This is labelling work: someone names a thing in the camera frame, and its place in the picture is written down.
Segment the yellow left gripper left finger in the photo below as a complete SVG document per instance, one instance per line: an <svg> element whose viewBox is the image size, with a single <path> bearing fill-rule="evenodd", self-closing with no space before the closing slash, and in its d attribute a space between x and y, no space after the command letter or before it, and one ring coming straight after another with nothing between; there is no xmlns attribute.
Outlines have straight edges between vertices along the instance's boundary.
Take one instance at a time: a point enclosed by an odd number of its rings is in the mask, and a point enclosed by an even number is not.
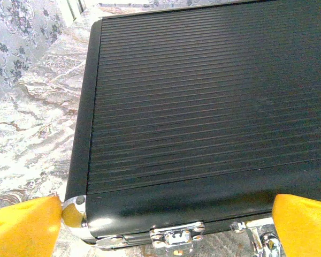
<svg viewBox="0 0 321 257"><path fill-rule="evenodd" d="M61 214L57 196L0 208L0 257L51 257Z"/></svg>

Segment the aluminium frame post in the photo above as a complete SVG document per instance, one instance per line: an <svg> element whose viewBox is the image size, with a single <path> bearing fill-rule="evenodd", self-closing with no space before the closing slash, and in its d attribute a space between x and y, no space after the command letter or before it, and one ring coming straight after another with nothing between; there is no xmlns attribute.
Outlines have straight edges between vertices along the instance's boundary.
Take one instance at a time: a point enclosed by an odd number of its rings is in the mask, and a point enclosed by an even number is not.
<svg viewBox="0 0 321 257"><path fill-rule="evenodd" d="M69 7L72 21L75 21L86 9L85 0L66 0Z"/></svg>

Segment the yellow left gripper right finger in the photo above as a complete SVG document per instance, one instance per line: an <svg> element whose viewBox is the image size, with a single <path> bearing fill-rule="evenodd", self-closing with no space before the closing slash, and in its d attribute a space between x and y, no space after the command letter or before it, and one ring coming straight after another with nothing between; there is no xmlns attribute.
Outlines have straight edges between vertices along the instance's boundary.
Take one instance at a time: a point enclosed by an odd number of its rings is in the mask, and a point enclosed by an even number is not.
<svg viewBox="0 0 321 257"><path fill-rule="evenodd" d="M272 218L287 257L321 257L321 202L278 194Z"/></svg>

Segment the black ribbed carrying case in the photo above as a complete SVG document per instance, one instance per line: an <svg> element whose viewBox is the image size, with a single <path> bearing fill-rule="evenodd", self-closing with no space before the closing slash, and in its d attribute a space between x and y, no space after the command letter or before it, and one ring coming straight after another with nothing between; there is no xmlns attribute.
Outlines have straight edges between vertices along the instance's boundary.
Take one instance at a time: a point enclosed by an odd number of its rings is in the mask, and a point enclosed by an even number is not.
<svg viewBox="0 0 321 257"><path fill-rule="evenodd" d="M190 254L277 194L321 201L321 0L110 16L91 27L63 221L101 250Z"/></svg>

